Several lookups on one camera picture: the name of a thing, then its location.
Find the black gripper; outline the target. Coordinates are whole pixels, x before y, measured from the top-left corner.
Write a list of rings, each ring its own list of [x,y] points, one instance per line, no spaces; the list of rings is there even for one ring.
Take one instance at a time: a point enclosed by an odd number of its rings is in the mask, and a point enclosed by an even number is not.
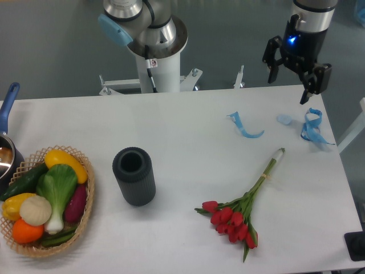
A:
[[[292,15],[287,22],[283,39],[275,36],[268,40],[262,61],[269,69],[268,83],[276,81],[279,66],[282,64],[299,74],[304,87],[300,104],[305,104],[312,95],[318,95],[327,89],[332,65],[317,64],[327,30],[314,33],[302,31],[297,29],[298,22],[299,15]],[[280,49],[281,58],[276,59],[278,49]]]

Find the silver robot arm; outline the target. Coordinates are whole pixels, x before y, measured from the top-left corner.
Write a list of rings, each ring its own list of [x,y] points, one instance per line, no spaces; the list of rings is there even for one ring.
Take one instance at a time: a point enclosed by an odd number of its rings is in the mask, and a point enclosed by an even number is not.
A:
[[[327,89],[332,65],[318,62],[337,1],[293,1],[283,37],[268,40],[262,57],[273,83],[280,65],[299,76],[303,84],[300,104]]]

